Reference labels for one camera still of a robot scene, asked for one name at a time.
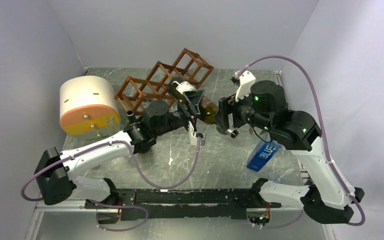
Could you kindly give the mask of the green wine bottle tan label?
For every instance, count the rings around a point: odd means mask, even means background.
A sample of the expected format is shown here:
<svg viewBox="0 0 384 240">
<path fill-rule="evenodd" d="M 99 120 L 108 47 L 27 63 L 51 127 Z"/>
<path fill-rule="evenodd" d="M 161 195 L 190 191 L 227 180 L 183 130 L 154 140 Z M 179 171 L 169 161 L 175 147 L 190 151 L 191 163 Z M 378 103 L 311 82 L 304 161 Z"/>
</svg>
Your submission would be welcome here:
<svg viewBox="0 0 384 240">
<path fill-rule="evenodd" d="M 191 112 L 191 114 L 209 125 L 215 125 L 218 106 L 204 95 L 202 89 L 197 89 L 181 77 L 173 78 L 167 87 L 168 93 Z"/>
</svg>

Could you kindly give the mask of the clear glass bottle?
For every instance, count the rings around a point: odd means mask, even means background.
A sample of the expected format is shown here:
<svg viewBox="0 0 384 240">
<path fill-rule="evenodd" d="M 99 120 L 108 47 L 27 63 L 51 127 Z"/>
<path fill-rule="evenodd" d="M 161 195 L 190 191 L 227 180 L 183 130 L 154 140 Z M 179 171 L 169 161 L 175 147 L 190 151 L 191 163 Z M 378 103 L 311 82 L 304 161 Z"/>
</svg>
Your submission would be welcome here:
<svg viewBox="0 0 384 240">
<path fill-rule="evenodd" d="M 113 115 L 106 118 L 106 123 L 108 125 L 108 129 L 116 133 L 122 128 L 121 120 Z"/>
</svg>

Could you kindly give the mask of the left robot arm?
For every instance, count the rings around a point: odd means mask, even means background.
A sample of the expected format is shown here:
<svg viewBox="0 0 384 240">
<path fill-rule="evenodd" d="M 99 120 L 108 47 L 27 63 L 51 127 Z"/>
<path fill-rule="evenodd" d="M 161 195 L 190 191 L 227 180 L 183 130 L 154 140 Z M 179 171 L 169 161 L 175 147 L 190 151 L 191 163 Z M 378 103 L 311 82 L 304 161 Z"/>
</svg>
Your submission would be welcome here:
<svg viewBox="0 0 384 240">
<path fill-rule="evenodd" d="M 204 91 L 185 91 L 182 95 L 185 99 L 178 102 L 176 111 L 170 112 L 165 101 L 154 100 L 142 117 L 130 117 L 130 125 L 103 140 L 64 152 L 55 147 L 46 149 L 33 176 L 40 200 L 52 206 L 67 199 L 88 199 L 112 208 L 119 200 L 113 182 L 107 178 L 84 178 L 84 172 L 116 158 L 146 153 L 156 144 L 157 137 L 179 128 L 189 132 L 192 144 L 202 145 L 204 135 L 197 132 L 196 120 Z"/>
</svg>

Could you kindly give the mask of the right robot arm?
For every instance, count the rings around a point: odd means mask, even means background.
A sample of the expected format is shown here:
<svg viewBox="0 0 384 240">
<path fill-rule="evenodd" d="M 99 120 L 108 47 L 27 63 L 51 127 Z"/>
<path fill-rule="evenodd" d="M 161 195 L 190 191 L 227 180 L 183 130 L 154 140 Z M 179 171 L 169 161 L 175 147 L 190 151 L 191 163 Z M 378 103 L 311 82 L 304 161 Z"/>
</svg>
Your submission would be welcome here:
<svg viewBox="0 0 384 240">
<path fill-rule="evenodd" d="M 243 98 L 238 93 L 218 101 L 220 129 L 232 137 L 243 125 L 266 131 L 270 138 L 295 155 L 311 184 L 287 185 L 261 178 L 252 186 L 255 207 L 276 203 L 302 209 L 320 224 L 350 224 L 365 193 L 349 184 L 324 145 L 323 131 L 309 113 L 291 110 L 284 88 L 269 80 L 253 83 Z"/>
</svg>

